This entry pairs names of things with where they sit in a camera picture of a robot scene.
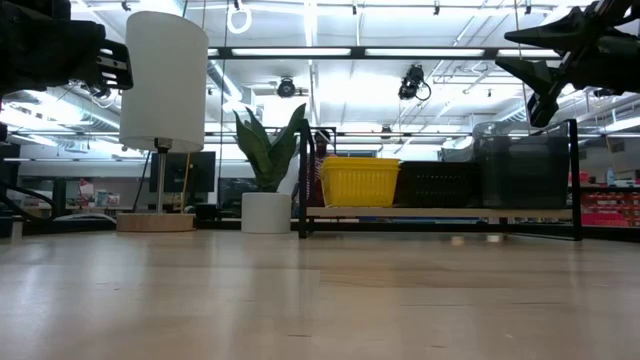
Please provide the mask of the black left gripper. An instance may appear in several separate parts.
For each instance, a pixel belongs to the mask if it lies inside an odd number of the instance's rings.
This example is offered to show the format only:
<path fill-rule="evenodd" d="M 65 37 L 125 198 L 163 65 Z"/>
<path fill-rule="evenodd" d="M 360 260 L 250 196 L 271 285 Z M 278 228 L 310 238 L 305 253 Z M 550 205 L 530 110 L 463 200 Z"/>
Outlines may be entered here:
<path fill-rule="evenodd" d="M 128 48 L 103 25 L 71 18 L 68 1 L 1 3 L 1 94 L 44 91 L 71 80 L 133 87 Z"/>

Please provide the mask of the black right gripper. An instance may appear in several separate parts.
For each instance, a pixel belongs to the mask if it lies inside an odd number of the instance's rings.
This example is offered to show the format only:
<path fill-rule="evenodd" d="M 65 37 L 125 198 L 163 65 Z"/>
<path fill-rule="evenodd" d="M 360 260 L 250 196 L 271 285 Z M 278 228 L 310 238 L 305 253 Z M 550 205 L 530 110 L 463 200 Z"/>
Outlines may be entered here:
<path fill-rule="evenodd" d="M 527 103 L 529 122 L 548 125 L 558 111 L 557 97 L 570 84 L 575 89 L 600 87 L 614 95 L 637 92 L 639 37 L 620 29 L 639 19 L 634 0 L 594 1 L 574 7 L 561 19 L 537 27 L 506 32 L 510 42 L 554 51 L 558 66 L 546 61 L 498 58 L 495 64 L 528 85 L 534 94 Z"/>

